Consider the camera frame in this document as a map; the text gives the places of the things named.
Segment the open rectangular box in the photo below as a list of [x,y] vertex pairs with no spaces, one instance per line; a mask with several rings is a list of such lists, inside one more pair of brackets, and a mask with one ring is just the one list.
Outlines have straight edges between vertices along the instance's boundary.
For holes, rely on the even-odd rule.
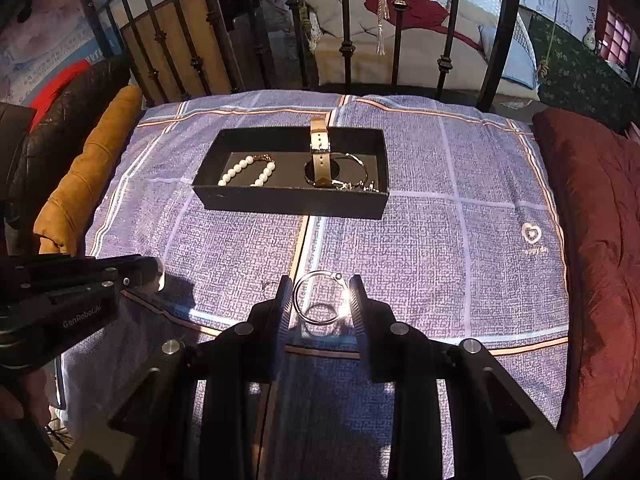
[[[332,153],[351,153],[367,167],[369,181],[379,192],[361,189],[314,187],[305,179],[311,160],[309,128],[283,126],[220,130],[193,181],[193,190],[205,209],[345,218],[380,219],[389,196],[385,139],[372,128],[328,128]],[[276,169],[262,187],[251,187],[265,162],[256,161],[226,186],[218,181],[247,155],[267,153]],[[364,170],[354,160],[335,160],[339,173],[333,178],[356,183]]]

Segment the green patterned floor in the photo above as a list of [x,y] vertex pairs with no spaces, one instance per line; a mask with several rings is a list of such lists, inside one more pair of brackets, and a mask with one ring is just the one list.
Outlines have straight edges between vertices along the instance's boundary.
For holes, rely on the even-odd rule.
[[[529,37],[538,63],[548,49],[552,26],[552,21],[533,13]],[[549,106],[591,117],[615,132],[629,121],[640,124],[640,95],[603,59],[560,27],[556,27],[550,70],[540,82],[538,94]]]

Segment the silver binder ring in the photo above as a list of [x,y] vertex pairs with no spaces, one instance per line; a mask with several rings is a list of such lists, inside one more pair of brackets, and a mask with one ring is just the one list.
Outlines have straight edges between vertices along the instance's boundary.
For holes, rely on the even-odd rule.
[[[332,318],[313,319],[307,316],[306,314],[304,314],[298,304],[298,291],[300,290],[300,287],[303,285],[303,283],[306,282],[306,280],[309,280],[316,276],[324,276],[326,278],[334,280],[335,283],[337,283],[342,287],[342,298],[341,298],[342,304],[340,304],[335,309],[336,315],[333,316]],[[293,287],[293,307],[296,309],[298,316],[301,319],[303,319],[306,323],[309,323],[311,325],[328,326],[346,317],[347,314],[349,313],[349,310],[348,310],[349,301],[350,301],[349,285],[347,285],[347,282],[344,279],[344,276],[341,275],[339,272],[331,272],[330,270],[312,270],[311,272],[306,273],[299,280],[297,280],[296,285]]]

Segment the red window frame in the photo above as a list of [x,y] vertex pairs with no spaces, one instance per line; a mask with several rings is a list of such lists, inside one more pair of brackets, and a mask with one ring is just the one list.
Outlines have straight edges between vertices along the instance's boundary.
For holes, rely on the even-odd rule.
[[629,61],[632,36],[631,28],[615,10],[609,7],[600,49],[602,59],[625,67]]

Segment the screw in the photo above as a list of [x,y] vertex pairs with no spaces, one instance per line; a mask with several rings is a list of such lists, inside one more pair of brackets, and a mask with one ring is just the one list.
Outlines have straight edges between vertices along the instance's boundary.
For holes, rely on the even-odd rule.
[[392,325],[389,327],[389,330],[391,330],[391,333],[396,335],[405,335],[409,332],[409,326],[407,325],[407,323],[397,321],[395,323],[392,323]]
[[465,339],[462,343],[462,348],[464,348],[470,354],[477,354],[482,349],[482,345],[478,341],[478,339]]
[[236,332],[238,335],[249,335],[253,331],[254,331],[254,326],[247,321],[238,323],[234,327],[234,332]]
[[165,341],[162,343],[162,351],[167,354],[175,354],[180,349],[180,342],[175,339],[169,339],[169,341]]

